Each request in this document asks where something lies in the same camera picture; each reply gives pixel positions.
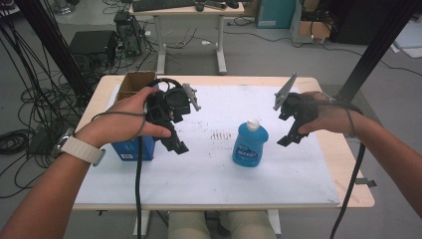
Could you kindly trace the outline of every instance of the pump cap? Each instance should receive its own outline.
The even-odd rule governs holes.
[[[260,122],[255,118],[250,118],[246,123],[246,127],[249,131],[256,131],[260,127]]]

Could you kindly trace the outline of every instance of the right hand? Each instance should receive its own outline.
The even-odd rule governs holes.
[[[304,94],[313,95],[314,99],[318,101],[326,101],[326,96],[319,92],[309,92]],[[317,119],[302,125],[298,129],[298,133],[305,134],[320,129],[326,129],[332,132],[356,134],[358,132],[358,125],[361,121],[362,115],[354,111],[349,111],[352,118],[352,121],[350,121],[347,111],[347,109],[342,107],[319,106]]]

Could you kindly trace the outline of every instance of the gray floor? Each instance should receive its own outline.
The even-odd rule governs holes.
[[[31,47],[41,53],[38,38],[26,21],[17,17],[16,27]],[[153,39],[153,28],[151,25],[148,28],[152,31]],[[61,25],[61,29],[70,42],[76,31],[113,29],[113,26]],[[187,41],[193,34],[193,29],[189,30],[185,38],[186,31],[187,29],[169,31],[165,41],[168,43]],[[224,35],[224,50],[228,76],[289,76],[292,72],[297,72],[300,77],[313,77],[324,85],[342,85],[359,60],[356,54],[340,50],[329,51],[319,45],[304,45],[298,48],[299,44],[294,46],[287,39],[289,31],[285,29],[263,30],[249,25],[229,26],[225,31],[227,33]],[[168,51],[166,74],[218,75],[213,45],[202,44],[203,40],[215,42],[215,33],[198,29],[195,37],[184,49]],[[285,39],[272,42],[263,38]],[[329,49],[346,49],[357,53],[363,53],[365,50],[365,46],[334,44],[330,41],[325,41],[324,45]],[[17,113],[22,105],[20,94],[25,88],[4,48],[0,48],[0,55],[2,56],[0,133],[5,133],[23,127],[18,121]],[[142,70],[154,70],[156,56],[152,55],[148,60],[150,61],[146,61],[141,67]],[[395,54],[388,51],[382,61],[391,67],[422,73],[422,59],[411,59],[403,53]],[[125,71],[126,69],[122,69],[119,73],[124,74]],[[420,140],[422,112],[419,106],[422,77],[406,71],[391,70],[380,63],[361,91],[382,124],[417,151],[422,152]],[[23,110],[21,113],[23,119],[27,115],[28,112]],[[348,138],[347,141],[351,150],[357,153],[356,139]],[[1,156],[0,168],[3,170],[17,158],[18,155]],[[28,178],[32,178],[34,173],[40,171],[35,165],[26,167],[26,170],[25,175]],[[336,238],[421,238],[421,219],[369,152],[361,170],[365,176],[374,179],[378,184],[371,189],[375,206],[347,210]],[[13,177],[14,171],[0,177],[0,193],[9,193],[16,189]],[[1,227],[25,193],[0,199]],[[337,209],[280,210],[283,238],[327,238],[337,214]],[[133,225],[134,213],[131,211],[109,211],[104,212],[102,216],[95,211],[75,211],[66,238],[131,238]],[[214,221],[210,221],[210,230],[213,238],[222,238],[216,233]],[[155,213],[152,214],[147,238],[167,238],[165,225]]]

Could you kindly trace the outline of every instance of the blue bottle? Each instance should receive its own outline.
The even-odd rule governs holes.
[[[239,135],[233,148],[233,161],[242,166],[257,166],[263,156],[264,142],[267,140],[268,133],[257,119],[249,119],[240,124]]]

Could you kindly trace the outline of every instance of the smartwatch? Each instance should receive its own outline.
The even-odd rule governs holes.
[[[66,130],[65,134],[62,135],[59,142],[53,148],[53,157],[57,157],[62,152],[66,152],[83,161],[91,163],[93,166],[99,165],[106,151],[73,137],[74,133],[75,130],[71,127]]]

